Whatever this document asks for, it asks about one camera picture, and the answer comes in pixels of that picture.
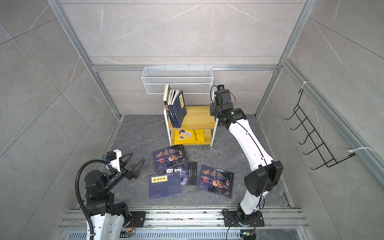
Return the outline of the dark portrait book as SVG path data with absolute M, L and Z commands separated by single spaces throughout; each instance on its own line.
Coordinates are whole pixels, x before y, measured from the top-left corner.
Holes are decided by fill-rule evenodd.
M 153 159 L 156 173 L 188 162 L 186 150 L 183 145 L 174 145 L 155 150 L 153 151 Z
M 230 199 L 233 193 L 233 182 L 234 173 L 201 165 L 196 189 Z

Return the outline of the blue book yellow label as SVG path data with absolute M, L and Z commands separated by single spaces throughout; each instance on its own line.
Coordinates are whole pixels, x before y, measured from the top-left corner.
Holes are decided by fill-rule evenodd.
M 186 109 L 186 106 L 185 106 L 183 91 L 180 91 L 179 95 L 177 96 L 176 106 L 177 106 L 178 120 L 179 120 L 179 124 L 180 124 L 180 127 L 181 127 L 182 124 L 183 124 L 183 120 L 184 120 L 185 116 L 187 115 L 187 109 Z

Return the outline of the navy book yin-yang cover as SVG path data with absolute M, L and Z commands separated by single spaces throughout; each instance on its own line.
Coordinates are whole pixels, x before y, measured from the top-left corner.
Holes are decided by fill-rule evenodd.
M 173 90 L 173 92 L 172 92 L 172 106 L 174 109 L 174 119 L 176 122 L 176 127 L 175 127 L 176 129 L 180 127 L 179 120 L 178 120 L 178 114 L 177 114 L 177 106 L 176 106 L 177 96 L 179 95 L 179 93 L 180 93 L 179 90 Z

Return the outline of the dark book pages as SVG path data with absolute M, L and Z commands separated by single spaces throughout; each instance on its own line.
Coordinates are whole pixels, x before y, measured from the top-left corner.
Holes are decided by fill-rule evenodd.
M 172 127 L 175 128 L 176 122 L 174 119 L 174 109 L 172 106 L 172 92 L 173 92 L 173 90 L 171 90 L 171 89 L 168 90 L 167 104 L 168 104 L 168 114 L 170 117 L 170 121 L 171 121 Z

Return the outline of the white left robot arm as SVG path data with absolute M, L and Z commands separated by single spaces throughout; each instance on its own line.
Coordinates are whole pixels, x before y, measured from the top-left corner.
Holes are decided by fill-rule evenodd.
M 118 240 L 121 236 L 130 239 L 136 236 L 137 227 L 144 225 L 145 212 L 130 212 L 125 202 L 115 203 L 112 189 L 123 179 L 132 180 L 140 176 L 145 159 L 133 165 L 125 166 L 133 153 L 125 155 L 120 150 L 108 152 L 102 160 L 91 160 L 79 169 L 75 190 L 80 208 L 87 221 L 87 240 Z M 86 196 L 83 201 L 80 195 L 80 176 L 90 164 L 103 164 L 109 173 L 93 170 L 85 175 Z

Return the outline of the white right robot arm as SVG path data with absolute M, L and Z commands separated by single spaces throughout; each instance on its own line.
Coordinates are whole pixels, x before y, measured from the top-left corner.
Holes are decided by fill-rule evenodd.
M 248 159 L 251 173 L 244 177 L 246 193 L 238 204 L 235 223 L 248 226 L 258 220 L 266 195 L 279 183 L 283 164 L 275 161 L 263 148 L 250 127 L 247 116 L 235 108 L 230 90 L 223 85 L 211 87 L 211 116 L 235 137 Z

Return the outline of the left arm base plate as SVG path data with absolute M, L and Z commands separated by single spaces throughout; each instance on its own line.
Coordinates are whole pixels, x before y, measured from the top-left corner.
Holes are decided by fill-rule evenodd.
M 142 228 L 146 220 L 145 211 L 134 211 L 130 212 L 127 217 L 125 217 L 123 228 L 132 228 L 135 224 L 135 228 Z

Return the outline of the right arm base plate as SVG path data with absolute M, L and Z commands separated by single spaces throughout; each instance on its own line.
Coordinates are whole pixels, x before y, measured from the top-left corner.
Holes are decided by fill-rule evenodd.
M 265 222 L 261 211 L 245 215 L 241 210 L 222 210 L 226 227 L 264 227 Z

